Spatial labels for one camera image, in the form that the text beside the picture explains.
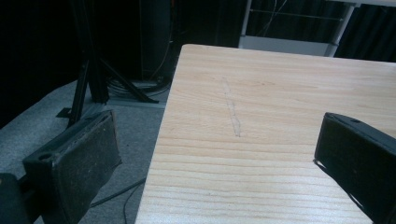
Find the wood grain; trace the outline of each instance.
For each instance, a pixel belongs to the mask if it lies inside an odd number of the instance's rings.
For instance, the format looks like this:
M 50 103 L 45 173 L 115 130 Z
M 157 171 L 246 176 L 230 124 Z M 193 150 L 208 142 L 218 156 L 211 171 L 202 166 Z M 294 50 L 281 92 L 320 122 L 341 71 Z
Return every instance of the wood grain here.
M 136 223 L 371 223 L 312 160 L 325 112 L 395 110 L 395 63 L 184 46 Z

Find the metal stand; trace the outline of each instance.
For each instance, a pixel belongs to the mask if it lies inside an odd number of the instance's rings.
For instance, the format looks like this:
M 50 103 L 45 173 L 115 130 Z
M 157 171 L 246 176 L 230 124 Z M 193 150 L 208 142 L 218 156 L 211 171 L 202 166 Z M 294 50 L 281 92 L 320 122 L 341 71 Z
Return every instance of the metal stand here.
M 125 79 L 117 72 L 106 60 L 100 58 L 94 45 L 92 34 L 92 17 L 87 10 L 87 0 L 70 0 L 74 13 L 76 26 L 78 30 L 78 39 L 82 51 L 82 66 L 78 77 L 75 97 L 69 118 L 68 127 L 75 124 L 81 118 L 87 85 L 90 85 L 92 100 L 95 103 L 105 104 L 108 99 L 108 90 L 106 77 L 103 73 L 105 68 L 107 72 L 117 79 L 133 96 L 140 102 L 158 103 L 147 97 L 145 93 L 139 90 L 133 83 Z
M 337 30 L 335 31 L 335 34 L 332 38 L 332 42 L 329 44 L 329 47 L 327 47 L 325 52 L 325 56 L 327 57 L 334 57 L 334 54 L 340 45 L 341 37 L 343 37 L 344 31 L 346 30 L 347 24 L 349 23 L 350 17 L 352 16 L 353 10 L 355 7 L 361 6 L 361 4 L 357 3 L 345 3 L 345 5 L 346 9 L 344 10 L 342 21 L 338 25 Z

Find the black object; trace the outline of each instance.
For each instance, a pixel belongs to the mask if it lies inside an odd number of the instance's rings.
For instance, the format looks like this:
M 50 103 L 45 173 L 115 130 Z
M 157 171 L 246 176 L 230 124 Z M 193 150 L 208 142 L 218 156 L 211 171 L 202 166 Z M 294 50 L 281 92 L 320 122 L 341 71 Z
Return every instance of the black object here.
M 68 127 L 79 121 L 81 117 L 85 91 L 88 84 L 90 85 L 92 100 L 95 103 L 105 104 L 107 102 L 109 97 L 104 73 L 105 69 L 110 76 L 118 79 L 139 101 L 158 103 L 158 101 L 149 99 L 147 95 L 139 90 L 133 83 L 127 82 L 106 60 L 101 58 L 92 28 L 93 12 L 88 10 L 88 8 L 93 8 L 93 2 L 88 0 L 70 0 L 70 4 L 76 21 L 83 63 L 78 77 L 78 84 L 76 86 Z
M 78 223 L 120 163 L 113 113 L 82 119 L 23 160 L 20 191 L 28 219 L 35 221 L 38 210 L 45 223 Z M 1 204 L 21 201 L 15 181 L 12 188 L 16 196 Z
M 17 178 L 0 174 L 0 222 L 3 224 L 30 223 Z
M 396 223 L 396 139 L 326 113 L 314 162 L 374 223 Z

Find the dark background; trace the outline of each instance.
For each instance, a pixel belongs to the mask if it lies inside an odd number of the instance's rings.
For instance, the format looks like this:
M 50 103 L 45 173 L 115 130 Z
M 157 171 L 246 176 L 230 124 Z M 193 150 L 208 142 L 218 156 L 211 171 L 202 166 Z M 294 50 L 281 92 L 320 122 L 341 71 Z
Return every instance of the dark background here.
M 89 2 L 99 50 L 125 76 L 140 81 L 151 77 L 164 55 L 155 78 L 171 79 L 184 44 L 237 48 L 246 10 L 246 0 Z M 252 5 L 273 10 L 273 3 L 253 0 Z M 76 80 L 81 55 L 67 0 L 0 5 L 1 128 L 49 92 Z M 343 6 L 321 0 L 288 1 L 282 12 L 339 17 Z M 267 21 L 268 14 L 252 14 L 247 33 L 257 34 Z M 327 42 L 335 27 L 334 21 L 278 15 L 267 36 Z M 395 8 L 362 5 L 355 9 L 335 56 L 396 62 L 395 30 Z

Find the cable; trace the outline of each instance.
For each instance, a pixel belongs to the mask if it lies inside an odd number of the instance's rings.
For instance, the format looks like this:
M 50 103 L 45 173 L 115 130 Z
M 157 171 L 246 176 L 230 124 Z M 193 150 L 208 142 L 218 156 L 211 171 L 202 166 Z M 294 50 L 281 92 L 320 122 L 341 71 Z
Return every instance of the cable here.
M 149 78 L 149 80 L 152 80 L 155 75 L 157 75 L 157 73 L 160 71 L 160 69 L 163 67 L 163 63 L 166 60 L 166 56 L 168 55 L 168 51 L 169 51 L 169 46 L 171 45 L 171 40 L 172 40 L 172 30 L 173 30 L 173 23 L 171 23 L 171 29 L 170 29 L 170 34 L 169 34 L 169 38 L 168 38 L 168 44 L 166 45 L 166 50 L 165 50 L 165 54 L 163 55 L 163 60 L 161 61 L 160 65 L 157 67 L 157 69 L 154 71 L 154 73 L 151 75 L 151 77 Z
M 161 93 L 164 93 L 164 92 L 166 92 L 166 91 L 169 91 L 169 89 L 171 89 L 171 83 L 168 84 L 168 87 L 167 87 L 165 90 L 160 91 L 160 92 L 157 92 L 157 93 L 153 93 L 153 94 L 151 94 L 149 97 L 159 95 L 159 94 L 161 94 Z
M 133 183 L 132 185 L 126 187 L 125 189 L 122 189 L 119 192 L 114 193 L 114 194 L 112 194 L 112 195 L 110 195 L 108 197 L 105 197 L 104 199 L 99 200 L 96 203 L 91 203 L 90 208 L 96 207 L 97 205 L 100 205 L 102 203 L 106 203 L 106 202 L 112 200 L 113 198 L 120 196 L 121 194 L 125 193 L 126 191 L 128 191 L 128 190 L 130 190 L 130 189 L 132 189 L 132 188 L 134 188 L 136 186 L 140 186 L 140 185 L 142 185 L 144 183 L 146 183 L 146 178 L 143 178 L 143 179 L 137 181 L 136 183 Z
M 140 183 L 139 185 L 136 186 L 136 188 L 134 190 L 132 190 L 132 192 L 129 194 L 128 198 L 125 200 L 125 203 L 123 205 L 122 208 L 122 213 L 123 213 L 123 217 L 124 217 L 124 223 L 128 224 L 128 220 L 126 218 L 126 204 L 128 203 L 129 199 L 132 197 L 132 195 L 134 194 L 134 192 L 144 183 Z
M 274 9 L 271 15 L 270 20 L 265 23 L 265 25 L 262 27 L 262 29 L 257 33 L 257 35 L 259 35 L 262 31 L 264 31 L 262 36 L 266 36 L 267 35 L 267 31 L 271 26 L 271 23 L 273 21 L 273 19 L 277 16 L 277 14 L 280 12 L 280 10 L 282 10 L 283 6 L 285 6 L 285 4 L 288 2 L 288 0 L 284 0 L 282 6 L 280 6 L 280 8 L 278 10 L 276 10 L 276 5 L 277 5 L 277 1 L 275 0 L 275 4 L 274 4 Z

